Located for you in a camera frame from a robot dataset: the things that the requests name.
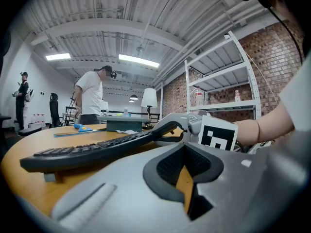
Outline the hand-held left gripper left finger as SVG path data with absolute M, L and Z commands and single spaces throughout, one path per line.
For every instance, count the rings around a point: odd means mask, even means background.
M 176 188 L 186 153 L 173 144 L 114 161 L 66 193 L 51 216 L 73 233 L 192 233 Z

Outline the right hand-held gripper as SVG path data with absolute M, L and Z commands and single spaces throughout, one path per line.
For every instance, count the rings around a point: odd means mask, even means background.
M 189 129 L 190 142 L 221 150 L 233 151 L 238 134 L 234 123 L 193 113 L 170 113 L 162 118 L 152 129 L 152 133 L 167 134 L 175 129 L 183 132 L 179 136 L 162 136 L 155 140 L 158 144 L 183 143 Z

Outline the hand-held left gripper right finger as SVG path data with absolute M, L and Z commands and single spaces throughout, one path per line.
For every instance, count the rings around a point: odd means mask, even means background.
M 254 155 L 207 151 L 229 174 L 196 185 L 212 208 L 192 220 L 186 233 L 300 233 L 308 229 L 311 134 L 295 132 Z

